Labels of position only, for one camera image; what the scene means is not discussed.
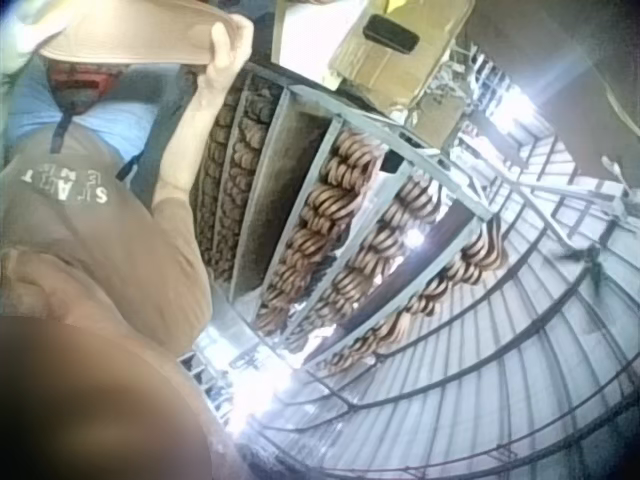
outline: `beige cap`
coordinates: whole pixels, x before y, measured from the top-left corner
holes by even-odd
[[[40,50],[45,57],[75,63],[180,63],[211,60],[211,27],[221,22],[231,43],[231,18],[196,0],[62,0],[73,8],[64,32]]]

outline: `brown t-shirt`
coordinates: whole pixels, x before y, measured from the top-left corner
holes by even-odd
[[[82,270],[133,328],[187,351],[211,317],[189,204],[166,199],[149,213],[116,180],[115,150],[72,125],[51,154],[53,131],[23,140],[0,174],[0,250],[43,252]]]

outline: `person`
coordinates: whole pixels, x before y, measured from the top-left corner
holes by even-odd
[[[110,2],[143,3],[92,8]],[[208,8],[189,3],[170,6]],[[100,104],[62,121],[32,54],[75,20],[65,10],[43,16],[42,7],[14,3],[0,30],[0,126],[10,152],[0,174],[3,469],[16,467],[15,478],[251,478],[175,359],[211,319],[189,194],[250,57],[253,26],[240,16],[231,17],[233,32],[209,25],[213,54],[147,210],[116,175],[144,147],[177,67],[132,66]]]

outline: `bright light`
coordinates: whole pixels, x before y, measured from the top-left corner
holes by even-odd
[[[396,268],[398,268],[402,264],[402,262],[404,262],[404,257],[396,257],[393,260],[393,263],[391,264],[391,272],[390,273],[395,272]]]
[[[323,339],[333,335],[333,332],[335,332],[335,330],[336,330],[335,325],[331,325],[330,327],[318,328],[317,330],[314,330],[309,334],[309,340],[307,340],[307,344],[305,345],[302,352],[296,353],[296,354],[285,352],[284,353],[285,358],[287,359],[287,361],[291,366],[295,368],[302,367],[304,360],[309,356],[309,354],[313,352],[318,345],[320,345],[320,342],[322,342]]]
[[[233,407],[227,430],[238,435],[251,415],[260,415],[271,406],[276,392],[291,383],[291,369],[278,359],[266,362],[260,371],[245,370],[233,376]]]
[[[491,115],[491,120],[505,135],[511,132],[515,126],[515,119],[529,122],[533,118],[535,107],[531,100],[520,91],[514,88],[505,93],[500,105]]]
[[[413,250],[419,248],[423,243],[424,235],[416,228],[412,228],[404,236],[404,244]]]
[[[284,354],[287,362],[294,368],[300,368],[304,359],[326,337],[330,337],[336,326],[319,328],[309,335],[304,350],[298,354]],[[276,393],[285,390],[291,384],[292,370],[276,357],[265,361],[259,370],[232,372],[233,407],[229,416],[227,431],[237,436],[244,430],[251,415],[259,416],[271,406]]]

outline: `cardboard box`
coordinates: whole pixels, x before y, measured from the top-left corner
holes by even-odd
[[[378,110],[390,114],[408,109],[422,95],[474,4],[475,0],[409,0],[385,13],[386,2],[372,2],[350,30],[330,66]],[[374,13],[418,34],[420,41],[415,50],[402,54],[365,39],[363,28]]]

